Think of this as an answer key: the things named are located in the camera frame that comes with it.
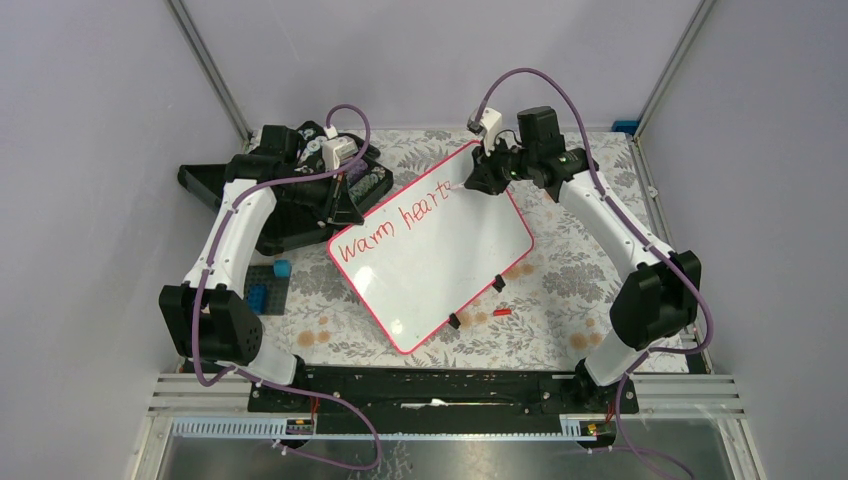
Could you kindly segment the pink-framed whiteboard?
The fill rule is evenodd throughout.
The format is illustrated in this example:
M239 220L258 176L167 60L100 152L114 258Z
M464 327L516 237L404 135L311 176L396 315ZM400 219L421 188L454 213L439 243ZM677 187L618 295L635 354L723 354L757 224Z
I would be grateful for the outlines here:
M450 190L471 173L478 145L466 143L327 243L331 261L402 354L534 247L509 193Z

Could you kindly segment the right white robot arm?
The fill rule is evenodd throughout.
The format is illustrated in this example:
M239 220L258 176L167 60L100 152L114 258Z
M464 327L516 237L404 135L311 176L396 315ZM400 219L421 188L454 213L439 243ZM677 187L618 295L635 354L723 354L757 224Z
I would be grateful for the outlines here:
M534 107L518 115L519 138L500 138L502 115L484 108L467 122L480 136L468 190L499 195L513 181L530 181L576 218L613 262L622 285L609 310L612 330L577 367L575 402L597 412L613 398L612 384L654 344L691 325L701 264L675 252L619 202L587 149L568 149L555 111Z

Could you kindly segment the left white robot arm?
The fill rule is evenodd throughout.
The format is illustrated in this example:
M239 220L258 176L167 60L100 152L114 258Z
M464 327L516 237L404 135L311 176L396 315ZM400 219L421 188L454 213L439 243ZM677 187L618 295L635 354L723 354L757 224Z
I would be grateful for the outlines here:
M356 141L326 124L317 151L300 159L307 142L295 130L282 131L283 145L265 142L235 155L224 167L217 217L198 259L178 285L159 296L177 352L191 360L198 381L211 386L203 363L272 386L272 398L288 411L309 401L310 385L297 375L298 357L266 339L264 327L242 293L250 260L262 229L278 202L291 202L322 214L327 224L360 224L363 216L351 200L348 171L362 164L370 140Z

